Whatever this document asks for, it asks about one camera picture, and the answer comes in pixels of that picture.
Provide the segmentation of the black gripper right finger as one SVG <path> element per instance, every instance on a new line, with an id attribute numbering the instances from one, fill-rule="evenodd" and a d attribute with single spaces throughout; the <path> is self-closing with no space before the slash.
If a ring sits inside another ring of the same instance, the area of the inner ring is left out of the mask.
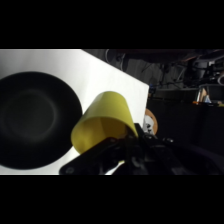
<path id="1" fill-rule="evenodd" d="M 138 123 L 135 123 L 135 128 L 139 136 L 139 146 L 143 150 L 144 166 L 149 174 L 191 174 L 164 142 L 155 135 L 144 132 Z"/>

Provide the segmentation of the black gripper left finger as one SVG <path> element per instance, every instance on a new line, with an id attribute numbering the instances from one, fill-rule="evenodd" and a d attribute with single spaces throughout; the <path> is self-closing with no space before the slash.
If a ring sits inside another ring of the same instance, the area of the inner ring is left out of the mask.
<path id="1" fill-rule="evenodd" d="M 60 175 L 105 175 L 114 169 L 113 175 L 128 173 L 126 140 L 107 138 L 63 165 Z"/>

